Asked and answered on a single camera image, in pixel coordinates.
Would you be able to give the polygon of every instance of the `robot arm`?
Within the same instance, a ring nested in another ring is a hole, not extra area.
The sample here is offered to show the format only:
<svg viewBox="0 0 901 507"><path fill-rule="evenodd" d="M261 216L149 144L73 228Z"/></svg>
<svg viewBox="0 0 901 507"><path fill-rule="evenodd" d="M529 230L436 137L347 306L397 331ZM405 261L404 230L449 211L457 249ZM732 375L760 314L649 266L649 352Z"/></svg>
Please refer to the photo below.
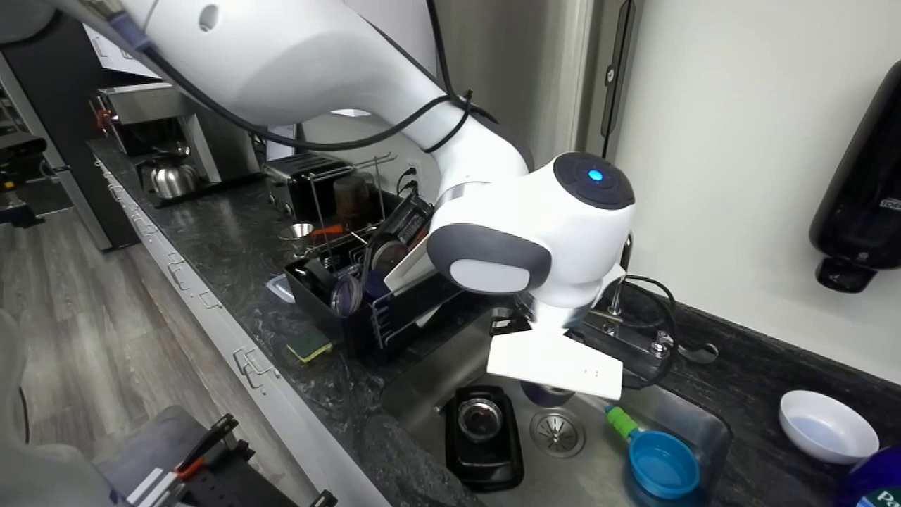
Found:
<svg viewBox="0 0 901 507"><path fill-rule="evenodd" d="M86 7L80 0L55 3L71 13ZM115 16L125 19L121 40L138 51L152 42L198 89L266 127L338 106L399 123L444 95L342 0L121 0ZM409 123L405 135L430 145L459 117L461 109L444 100ZM435 158L439 204L416 252L426 249L430 265L466 290L533 293L535 331L564 338L568 314L588 303L616 266L633 211L625 173L592 155L564 155L528 171L525 158L473 117ZM554 380L561 375L535 376L529 369L499 375L574 387Z"/></svg>

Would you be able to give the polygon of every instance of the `countertop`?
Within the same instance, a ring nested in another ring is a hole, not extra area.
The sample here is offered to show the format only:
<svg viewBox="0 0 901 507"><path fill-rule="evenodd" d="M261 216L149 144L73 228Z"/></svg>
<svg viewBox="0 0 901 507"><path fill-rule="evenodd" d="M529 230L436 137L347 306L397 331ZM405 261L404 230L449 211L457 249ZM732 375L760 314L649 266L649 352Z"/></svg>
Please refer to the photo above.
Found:
<svg viewBox="0 0 901 507"><path fill-rule="evenodd" d="M392 386L392 362L363 365L347 354L326 354L305 365L285 352L285 328L305 334L319 328L298 306L278 303L266 290L266 282L295 255L295 238L261 180L154 209L138 189L136 161L121 158L107 141L97 141L93 151L392 504L480 504L383 411L381 397ZM477 314L480 300L454 314L450 327ZM861 411L884 444L901 441L895 416L901 387L894 383L689 306L680 306L677 334L688 347L713 344L718 349L718 357L705 365L680 357L663 380L666 387L718 413L732 430L711 504L832 504L847 469L820 464L787 438L777 402L788 387L834 393ZM416 361L430 340L439 338L416 340L399 361Z"/></svg>

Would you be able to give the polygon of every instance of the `black container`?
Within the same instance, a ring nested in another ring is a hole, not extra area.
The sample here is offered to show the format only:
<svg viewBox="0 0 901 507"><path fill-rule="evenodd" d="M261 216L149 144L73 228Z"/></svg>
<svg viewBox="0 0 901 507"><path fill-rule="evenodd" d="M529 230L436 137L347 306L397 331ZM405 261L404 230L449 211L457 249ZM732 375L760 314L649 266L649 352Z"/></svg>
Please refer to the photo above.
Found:
<svg viewBox="0 0 901 507"><path fill-rule="evenodd" d="M26 131L0 135L0 182L26 182L32 178L39 178L46 145L47 144L43 137Z"/></svg>
<svg viewBox="0 0 901 507"><path fill-rule="evenodd" d="M298 258L288 265L288 285L295 303L307 318L329 338L342 338L352 357L392 361L416 334L416 320L436 306L444 306L461 296L461 290L430 276L405 290L404 296L363 290L360 309L338 314L333 296L338 276L319 258Z"/></svg>
<svg viewBox="0 0 901 507"><path fill-rule="evenodd" d="M336 182L356 173L347 161L329 155L294 155L269 162L271 200L294 218L323 228L338 214Z"/></svg>
<svg viewBox="0 0 901 507"><path fill-rule="evenodd" d="M515 411L505 387L459 387L444 413L444 457L461 485L477 493L522 485L525 457Z"/></svg>
<svg viewBox="0 0 901 507"><path fill-rule="evenodd" d="M882 80L812 224L816 278L861 293L901 265L901 61Z"/></svg>

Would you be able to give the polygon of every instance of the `floor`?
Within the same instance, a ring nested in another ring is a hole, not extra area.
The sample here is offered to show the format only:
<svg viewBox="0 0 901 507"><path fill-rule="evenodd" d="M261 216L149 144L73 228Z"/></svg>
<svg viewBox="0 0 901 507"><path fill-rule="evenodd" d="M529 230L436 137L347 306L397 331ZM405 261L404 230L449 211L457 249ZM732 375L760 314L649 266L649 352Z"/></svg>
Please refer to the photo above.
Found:
<svg viewBox="0 0 901 507"><path fill-rule="evenodd" d="M101 457L166 404L207 424L231 411L254 464L309 504L307 475L142 245L98 252L71 209L0 234L0 306L28 338L33 441Z"/></svg>
<svg viewBox="0 0 901 507"><path fill-rule="evenodd" d="M18 193L33 209L33 214L47 214L56 209L69 209L71 200L56 180L32 180L18 189Z"/></svg>

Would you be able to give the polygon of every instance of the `black cable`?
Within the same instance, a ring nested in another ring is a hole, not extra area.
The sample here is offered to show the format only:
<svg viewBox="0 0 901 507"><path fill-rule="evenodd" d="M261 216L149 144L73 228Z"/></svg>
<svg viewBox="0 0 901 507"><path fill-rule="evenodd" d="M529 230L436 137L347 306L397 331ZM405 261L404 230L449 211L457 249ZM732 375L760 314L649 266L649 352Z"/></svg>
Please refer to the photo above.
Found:
<svg viewBox="0 0 901 507"><path fill-rule="evenodd" d="M26 387L19 387L19 399L24 399L26 441L32 441L32 413L28 413L28 397L26 397Z"/></svg>
<svg viewBox="0 0 901 507"><path fill-rule="evenodd" d="M147 33L147 26L149 26L152 13L159 10L159 3L160 0L152 0L152 4L147 7L145 26L142 26L145 33Z"/></svg>
<svg viewBox="0 0 901 507"><path fill-rule="evenodd" d="M429 23L430 23L430 37L435 37L435 51L436 51L436 57L439 57L439 72L442 72L444 89L454 93L439 7L435 4L435 0L429 0L426 4L429 4Z"/></svg>
<svg viewBox="0 0 901 507"><path fill-rule="evenodd" d="M616 42L615 42L615 61L609 65L609 69L615 69L615 88L605 95L605 116L599 120L599 135L602 135L602 148L599 158L609 161L612 151L612 135L616 130L616 111L619 111L619 95L622 95L622 78L625 78L625 59L628 59L628 37L633 33L633 13L636 3L625 0L619 4L619 19L616 19Z"/></svg>
<svg viewBox="0 0 901 507"><path fill-rule="evenodd" d="M454 130L444 131L444 137L439 137L436 144L430 144L426 151L442 148L442 145L468 123L470 111L473 111L473 89L468 89L461 116L459 116L459 120L454 123Z"/></svg>
<svg viewBox="0 0 901 507"><path fill-rule="evenodd" d="M639 285L654 285L654 286L658 286L658 290L668 296L668 303L677 309L677 296L674 296L674 290L671 290L666 282L651 278L651 276L625 276L625 282L639 282Z"/></svg>
<svg viewBox="0 0 901 507"><path fill-rule="evenodd" d="M200 88L195 88L192 78L185 78L177 66L170 65L170 59L164 59L160 51L154 51L152 44L145 48L145 57L159 65L173 80L177 80L188 95L195 95L200 103L207 103L211 111L222 116L225 120L249 130L252 135L257 137L266 137L266 141L273 141L273 144L285 144L285 145L295 145L295 148L319 148L319 151L343 151L343 148L360 148L360 145L368 145L368 144L381 144L397 131L404 131L405 127L412 127L414 120L421 120L429 109L435 109L436 103L444 103L450 100L454 103L454 95L436 95L430 97L429 103L423 103L421 109L414 109L409 117L404 117L399 123L378 131L378 135L368 135L368 137L356 137L356 141L343 141L343 144L312 144L312 141L295 141L295 137L285 137L285 135L277 135L260 123L252 123L245 120L243 116L233 116L231 109L225 109L219 100L215 100L211 95L207 95Z"/></svg>
<svg viewBox="0 0 901 507"><path fill-rule="evenodd" d="M454 103L470 106L470 116L480 116L480 117L488 117L488 120L499 123L499 117L497 117L494 111L488 111L488 109L481 109L481 106L473 103L473 89L468 89L468 93L470 93L468 100L459 100L459 97L457 97L457 93L454 93L457 88L454 88L454 78L450 78L449 44L444 44L444 31L442 31L442 19L439 19L439 7L436 7L435 0L429 0L426 4L429 4L435 52L439 57L439 72L442 72L442 80L444 80L444 93L454 95Z"/></svg>
<svg viewBox="0 0 901 507"><path fill-rule="evenodd" d="M421 186L416 178L421 178L416 166L399 171L399 178L394 180L394 193L404 193L404 189Z"/></svg>

